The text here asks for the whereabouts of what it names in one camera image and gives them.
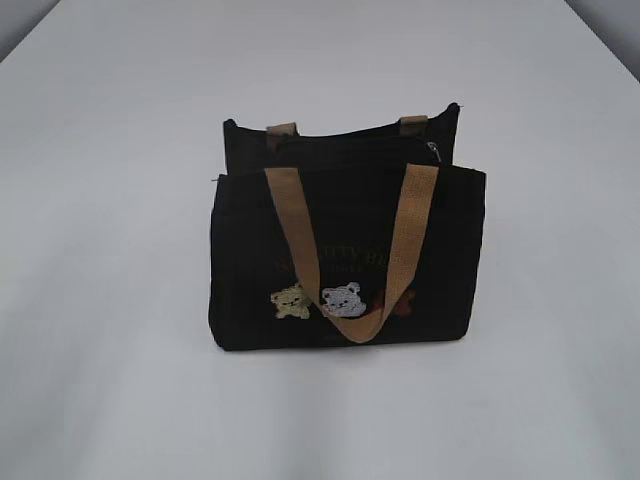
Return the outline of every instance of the bag handle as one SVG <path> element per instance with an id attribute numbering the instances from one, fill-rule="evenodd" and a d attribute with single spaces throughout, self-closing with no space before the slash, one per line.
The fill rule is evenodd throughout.
<path id="1" fill-rule="evenodd" d="M 318 249 L 298 169 L 266 168 L 265 174 L 298 282 L 322 311 Z M 413 281 L 437 178 L 438 167 L 407 165 L 393 227 L 383 307 L 355 319 L 326 315 L 352 342 L 364 343 L 375 337 Z"/>
<path id="2" fill-rule="evenodd" d="M 267 127 L 266 132 L 267 148 L 272 152 L 276 151 L 278 143 L 280 143 L 284 139 L 285 135 L 289 135 L 291 137 L 297 137 L 299 135 L 296 122 L 281 123 L 280 125 Z"/>

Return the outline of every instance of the white table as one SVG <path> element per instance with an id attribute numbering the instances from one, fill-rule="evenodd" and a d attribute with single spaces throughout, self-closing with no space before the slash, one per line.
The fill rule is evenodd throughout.
<path id="1" fill-rule="evenodd" d="M 464 107 L 458 343 L 225 354 L 221 123 Z M 640 86 L 560 0 L 62 0 L 0 65 L 0 478 L 640 478 Z"/>

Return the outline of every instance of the handbag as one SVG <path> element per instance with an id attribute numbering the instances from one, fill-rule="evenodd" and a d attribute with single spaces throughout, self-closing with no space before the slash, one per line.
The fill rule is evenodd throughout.
<path id="1" fill-rule="evenodd" d="M 445 165 L 399 135 L 289 140 L 272 156 L 276 166 L 219 177 L 209 307 L 218 345 L 338 347 L 464 336 L 485 174 Z"/>

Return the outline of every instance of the embroidered bear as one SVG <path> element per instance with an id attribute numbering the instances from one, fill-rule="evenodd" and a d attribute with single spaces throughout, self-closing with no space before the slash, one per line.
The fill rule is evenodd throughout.
<path id="1" fill-rule="evenodd" d="M 278 309 L 276 318 L 284 318 L 287 315 L 298 318 L 309 318 L 309 305 L 311 299 L 307 297 L 299 283 L 271 294 L 271 303 Z"/>
<path id="2" fill-rule="evenodd" d="M 322 298 L 326 303 L 322 308 L 334 317 L 359 317 L 367 309 L 367 305 L 360 300 L 359 291 L 357 282 L 350 282 L 344 287 L 325 288 Z"/>

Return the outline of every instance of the zipper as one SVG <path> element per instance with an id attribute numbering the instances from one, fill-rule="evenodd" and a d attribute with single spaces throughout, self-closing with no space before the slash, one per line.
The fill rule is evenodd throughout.
<path id="1" fill-rule="evenodd" d="M 440 158 L 440 151 L 438 150 L 438 144 L 436 142 L 426 142 L 426 143 L 427 143 L 427 147 L 429 147 L 429 150 L 431 150 L 436 155 L 436 158 L 438 159 L 438 163 L 442 163 L 442 159 Z"/>

